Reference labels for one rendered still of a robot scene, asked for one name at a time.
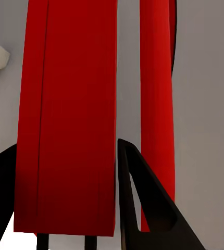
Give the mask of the radio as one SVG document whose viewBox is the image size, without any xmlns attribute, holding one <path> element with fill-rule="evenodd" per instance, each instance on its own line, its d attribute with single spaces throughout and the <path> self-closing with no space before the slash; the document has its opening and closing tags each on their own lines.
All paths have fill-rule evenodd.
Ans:
<svg viewBox="0 0 224 250">
<path fill-rule="evenodd" d="M 36 250 L 121 250 L 118 139 L 175 202 L 176 35 L 177 0 L 28 1 L 13 232 Z"/>
</svg>

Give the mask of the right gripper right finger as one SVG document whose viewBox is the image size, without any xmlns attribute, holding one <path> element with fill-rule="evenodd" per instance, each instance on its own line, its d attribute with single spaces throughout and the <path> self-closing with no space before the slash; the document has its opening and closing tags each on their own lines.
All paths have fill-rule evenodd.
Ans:
<svg viewBox="0 0 224 250">
<path fill-rule="evenodd" d="M 121 250 L 206 250 L 138 148 L 118 139 Z M 130 174 L 150 233 L 141 232 Z"/>
</svg>

